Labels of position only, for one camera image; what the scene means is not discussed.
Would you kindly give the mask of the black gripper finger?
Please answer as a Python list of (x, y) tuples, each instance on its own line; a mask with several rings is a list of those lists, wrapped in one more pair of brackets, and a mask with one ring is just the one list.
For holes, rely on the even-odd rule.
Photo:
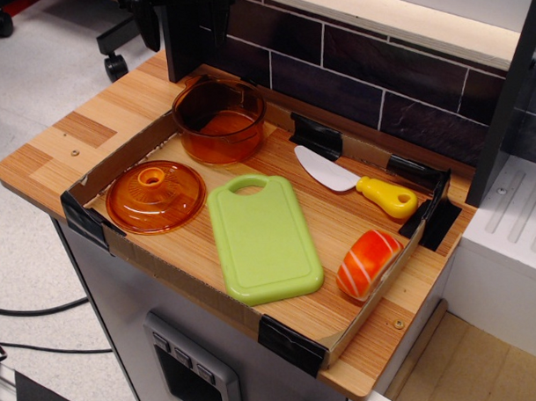
[(210, 0), (210, 22), (215, 47), (221, 47), (227, 38), (232, 0)]
[(160, 49), (158, 16), (149, 1), (133, 1), (132, 13), (144, 45), (151, 51)]

